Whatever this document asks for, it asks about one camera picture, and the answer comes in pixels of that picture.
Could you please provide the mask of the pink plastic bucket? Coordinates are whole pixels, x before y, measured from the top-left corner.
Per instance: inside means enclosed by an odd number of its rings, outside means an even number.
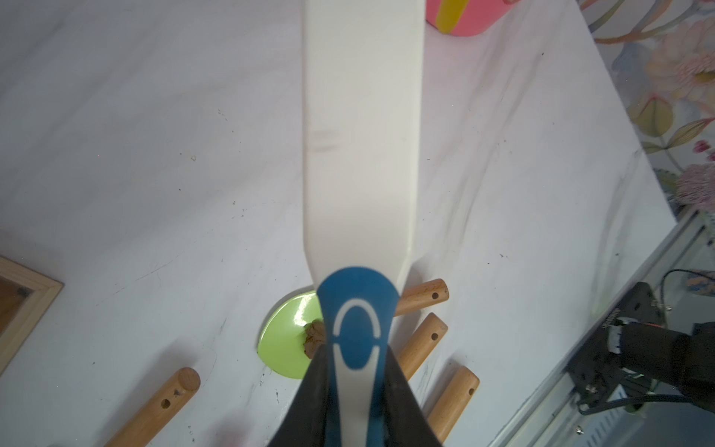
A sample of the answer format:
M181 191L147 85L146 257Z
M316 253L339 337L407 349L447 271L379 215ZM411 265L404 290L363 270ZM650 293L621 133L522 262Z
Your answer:
M480 35L510 12L519 0L428 0L426 20L443 35Z

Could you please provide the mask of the green hand fork wooden handle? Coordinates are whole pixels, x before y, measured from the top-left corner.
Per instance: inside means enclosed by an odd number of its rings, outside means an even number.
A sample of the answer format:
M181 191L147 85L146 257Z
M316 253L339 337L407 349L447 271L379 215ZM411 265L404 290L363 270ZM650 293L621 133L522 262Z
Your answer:
M461 366L428 415L428 424L440 443L444 443L480 386L480 378Z

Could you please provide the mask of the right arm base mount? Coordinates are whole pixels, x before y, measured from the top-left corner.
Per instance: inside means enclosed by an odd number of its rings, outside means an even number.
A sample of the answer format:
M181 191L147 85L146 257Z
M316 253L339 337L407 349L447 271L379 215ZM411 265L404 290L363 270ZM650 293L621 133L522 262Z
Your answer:
M665 315L652 288L638 282L607 312L591 335L577 348L566 371L575 385L575 404L580 410L600 407L611 400L644 396L657 380L623 365L624 328L631 324L664 326Z

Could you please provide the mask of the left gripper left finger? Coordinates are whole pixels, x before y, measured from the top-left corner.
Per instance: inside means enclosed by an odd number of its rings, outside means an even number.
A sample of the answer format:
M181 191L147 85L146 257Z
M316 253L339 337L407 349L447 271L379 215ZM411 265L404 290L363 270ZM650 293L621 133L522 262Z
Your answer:
M320 346L270 447L319 447L326 442L333 371L329 348Z

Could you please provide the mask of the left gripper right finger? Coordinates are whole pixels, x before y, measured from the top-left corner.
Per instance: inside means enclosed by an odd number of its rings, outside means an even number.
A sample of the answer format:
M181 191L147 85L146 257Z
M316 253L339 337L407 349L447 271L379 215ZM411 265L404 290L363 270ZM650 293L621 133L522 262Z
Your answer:
M442 446L423 415L391 348L385 357L382 408L385 416L385 446Z

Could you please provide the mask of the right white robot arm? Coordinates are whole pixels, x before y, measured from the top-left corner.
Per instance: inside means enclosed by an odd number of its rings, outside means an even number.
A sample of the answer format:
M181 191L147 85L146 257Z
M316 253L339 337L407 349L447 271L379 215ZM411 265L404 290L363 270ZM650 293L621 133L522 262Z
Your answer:
M683 400L714 411L714 324L697 323L690 335L635 322L612 326L607 348L623 369L676 387Z

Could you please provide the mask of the white blue cleaning brush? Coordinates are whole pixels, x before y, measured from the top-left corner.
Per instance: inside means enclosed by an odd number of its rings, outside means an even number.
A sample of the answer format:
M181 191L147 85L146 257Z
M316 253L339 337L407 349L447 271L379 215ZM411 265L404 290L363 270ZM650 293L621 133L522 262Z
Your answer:
M426 5L303 6L304 245L327 332L324 443L380 446L416 225Z

